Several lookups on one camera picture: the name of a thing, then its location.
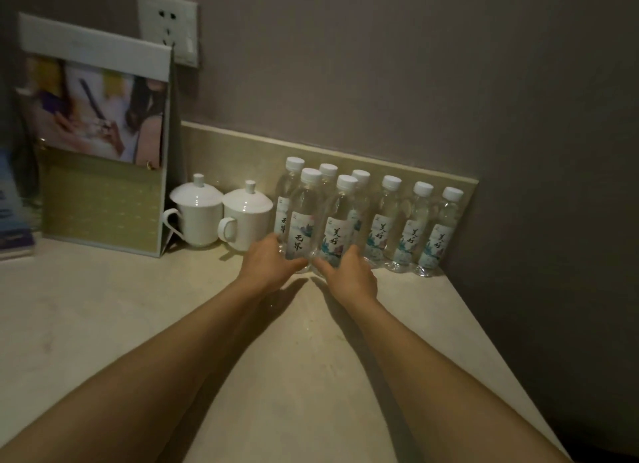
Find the book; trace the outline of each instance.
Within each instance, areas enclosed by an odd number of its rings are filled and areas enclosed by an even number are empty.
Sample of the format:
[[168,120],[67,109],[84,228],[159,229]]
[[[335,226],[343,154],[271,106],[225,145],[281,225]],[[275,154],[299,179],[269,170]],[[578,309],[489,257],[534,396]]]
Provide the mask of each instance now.
[[34,247],[13,180],[9,152],[0,149],[0,260],[31,255]]

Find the cup handle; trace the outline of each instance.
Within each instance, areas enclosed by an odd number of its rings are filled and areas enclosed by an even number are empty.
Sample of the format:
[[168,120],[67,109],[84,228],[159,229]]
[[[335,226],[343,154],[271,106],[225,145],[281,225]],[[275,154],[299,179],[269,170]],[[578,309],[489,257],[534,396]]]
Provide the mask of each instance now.
[[234,217],[225,217],[217,226],[217,235],[224,242],[233,242],[237,235],[237,229],[237,220]]
[[162,215],[162,222],[172,232],[174,232],[178,236],[180,236],[180,239],[184,240],[184,236],[182,235],[182,233],[180,233],[180,231],[178,231],[176,228],[174,228],[172,225],[169,224],[169,217],[171,217],[172,214],[177,214],[180,219],[182,217],[182,214],[180,214],[179,210],[177,210],[177,209],[167,209],[167,210],[164,211],[164,214]]

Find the gray wall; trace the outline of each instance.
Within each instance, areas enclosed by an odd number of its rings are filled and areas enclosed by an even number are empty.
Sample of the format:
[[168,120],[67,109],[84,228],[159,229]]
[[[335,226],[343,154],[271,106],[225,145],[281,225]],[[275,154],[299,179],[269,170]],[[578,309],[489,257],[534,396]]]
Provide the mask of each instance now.
[[[5,1],[4,51],[16,9],[137,35]],[[480,178],[448,275],[560,435],[639,455],[636,0],[196,1],[183,117]]]

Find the marble countertop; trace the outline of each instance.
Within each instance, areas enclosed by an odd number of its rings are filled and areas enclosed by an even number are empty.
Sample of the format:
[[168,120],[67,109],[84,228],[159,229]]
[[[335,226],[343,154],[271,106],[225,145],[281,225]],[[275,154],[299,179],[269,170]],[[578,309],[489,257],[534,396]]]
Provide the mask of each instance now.
[[[160,259],[41,239],[0,263],[0,444],[117,357],[215,295],[224,246]],[[379,300],[561,448],[445,276],[376,270]],[[361,334],[311,278],[213,374],[160,461],[419,461]]]

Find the electrical outlet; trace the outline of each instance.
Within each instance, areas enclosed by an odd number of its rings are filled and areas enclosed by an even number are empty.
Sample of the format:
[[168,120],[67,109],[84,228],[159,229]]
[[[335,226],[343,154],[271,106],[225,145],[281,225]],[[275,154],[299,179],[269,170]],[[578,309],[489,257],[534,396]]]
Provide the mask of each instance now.
[[197,4],[188,0],[137,0],[143,40],[173,47],[178,64],[197,67]]

